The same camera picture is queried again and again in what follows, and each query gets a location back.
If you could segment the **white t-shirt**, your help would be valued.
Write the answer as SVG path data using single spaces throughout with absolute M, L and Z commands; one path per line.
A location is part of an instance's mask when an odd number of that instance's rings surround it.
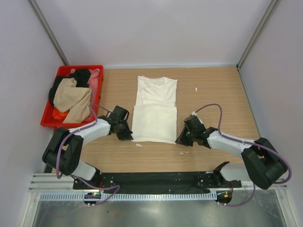
M 132 132 L 134 142 L 174 144 L 177 138 L 176 79 L 137 77 Z

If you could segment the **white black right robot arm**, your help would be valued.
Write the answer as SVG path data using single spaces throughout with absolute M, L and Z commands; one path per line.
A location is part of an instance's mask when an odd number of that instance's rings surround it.
M 291 173 L 286 161 L 276 152 L 265 138 L 244 140 L 224 134 L 214 127 L 206 128 L 201 119 L 191 115 L 184 120 L 184 128 L 175 141 L 184 146 L 199 146 L 218 149 L 243 160 L 243 165 L 227 163 L 213 181 L 218 187 L 225 187 L 233 180 L 251 180 L 257 187 L 266 190 L 286 172 Z

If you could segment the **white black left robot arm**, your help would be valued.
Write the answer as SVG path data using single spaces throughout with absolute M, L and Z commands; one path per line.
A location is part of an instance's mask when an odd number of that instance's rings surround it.
M 129 111 L 116 106 L 113 111 L 107 110 L 100 117 L 93 111 L 93 121 L 84 126 L 55 130 L 42 161 L 56 170 L 58 179 L 62 175 L 73 176 L 84 181 L 90 189 L 100 185 L 100 171 L 80 160 L 82 148 L 88 143 L 111 134 L 121 141 L 132 140 L 132 132 L 128 125 Z

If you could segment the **pink t-shirt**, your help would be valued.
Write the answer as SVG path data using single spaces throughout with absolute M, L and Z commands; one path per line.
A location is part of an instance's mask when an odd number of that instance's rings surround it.
M 91 73 L 91 76 L 89 78 L 88 81 L 88 85 L 89 85 L 89 89 L 91 90 L 91 99 L 93 102 L 96 98 L 97 95 L 97 91 L 98 91 L 98 81 L 99 81 L 99 76 L 100 76 L 100 69 L 94 69 L 94 70 L 90 70 L 88 69 Z

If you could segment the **beige t-shirt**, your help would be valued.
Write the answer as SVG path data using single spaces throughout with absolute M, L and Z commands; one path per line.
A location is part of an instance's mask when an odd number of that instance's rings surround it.
M 74 78 L 63 79 L 54 95 L 54 107 L 61 113 L 68 112 L 63 123 L 81 123 L 90 115 L 91 89 L 76 87 Z

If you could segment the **red plastic bin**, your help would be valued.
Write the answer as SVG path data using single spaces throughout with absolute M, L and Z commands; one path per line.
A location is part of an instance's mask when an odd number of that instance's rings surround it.
M 99 77 L 97 82 L 97 90 L 93 92 L 93 98 L 92 103 L 98 105 L 100 100 L 100 93 L 102 89 L 102 83 L 103 83 L 103 69 L 104 67 L 102 65 L 71 65 L 71 66 L 60 66 L 58 68 L 57 74 L 55 76 L 55 79 L 58 76 L 68 76 L 71 72 L 71 70 L 77 70 L 77 69 L 89 69 L 89 70 L 96 70 L 99 69 Z M 49 127 L 52 129 L 57 129 L 58 127 L 65 127 L 65 128 L 77 128 L 80 126 L 83 126 L 87 123 L 92 122 L 95 118 L 92 116 L 92 114 L 84 120 L 81 123 L 63 123 L 63 119 L 55 119 L 53 118 L 53 110 L 54 107 L 50 104 L 49 101 L 47 101 L 45 110 L 41 119 L 40 124 L 44 127 Z

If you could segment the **black t-shirt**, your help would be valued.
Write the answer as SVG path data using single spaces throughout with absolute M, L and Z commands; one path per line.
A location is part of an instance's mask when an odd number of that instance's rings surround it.
M 65 76 L 56 76 L 53 86 L 50 88 L 49 95 L 48 95 L 50 104 L 54 107 L 55 93 L 57 91 L 59 84 L 61 83 L 61 81 L 63 79 L 74 78 L 77 81 L 76 87 L 88 88 L 89 87 L 88 81 L 89 81 L 90 76 L 91 76 L 91 73 L 88 69 L 77 69 L 74 72 L 71 72 L 66 77 Z

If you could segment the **orange t-shirt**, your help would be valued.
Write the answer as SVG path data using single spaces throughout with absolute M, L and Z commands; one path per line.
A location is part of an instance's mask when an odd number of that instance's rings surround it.
M 60 112 L 58 109 L 54 108 L 52 117 L 56 120 L 63 120 L 66 118 L 66 116 L 69 114 L 69 110 L 66 112 Z

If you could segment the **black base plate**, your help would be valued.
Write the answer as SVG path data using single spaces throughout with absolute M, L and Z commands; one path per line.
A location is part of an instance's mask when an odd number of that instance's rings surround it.
M 94 188 L 112 194 L 201 194 L 215 188 L 241 188 L 241 181 L 227 181 L 218 172 L 97 173 L 90 181 Z

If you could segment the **aluminium rail frame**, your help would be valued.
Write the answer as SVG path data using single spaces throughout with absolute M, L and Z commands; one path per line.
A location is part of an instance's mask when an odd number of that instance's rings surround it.
M 296 227 L 285 184 L 262 190 L 220 171 L 102 173 L 94 188 L 34 174 L 25 227 Z

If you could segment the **grey metal corner post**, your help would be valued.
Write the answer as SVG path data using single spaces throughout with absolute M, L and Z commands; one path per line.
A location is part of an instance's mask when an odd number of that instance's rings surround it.
M 31 6 L 35 16 L 37 17 L 39 23 L 43 27 L 46 35 L 48 36 L 51 44 L 53 45 L 55 51 L 57 52 L 58 56 L 62 60 L 64 65 L 69 65 L 69 61 L 66 58 L 60 44 L 58 43 L 51 27 L 49 26 L 49 23 L 47 22 L 42 10 L 40 9 L 38 3 L 36 0 L 28 0 L 29 5 Z

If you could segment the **grey right corner post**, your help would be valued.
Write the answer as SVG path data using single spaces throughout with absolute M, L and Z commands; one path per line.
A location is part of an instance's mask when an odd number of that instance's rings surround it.
M 262 32 L 264 31 L 265 27 L 267 26 L 268 22 L 270 21 L 270 18 L 273 16 L 273 14 L 280 2 L 281 2 L 281 0 L 271 0 L 270 1 L 263 16 L 260 19 L 257 27 L 255 28 L 248 44 L 246 45 L 238 64 L 236 65 L 237 71 L 240 71 L 245 60 L 247 59 L 248 55 L 250 54 L 250 52 L 251 52 L 252 48 L 254 47 L 254 45 L 256 44 L 256 42 L 258 41 L 259 37 L 261 36 Z

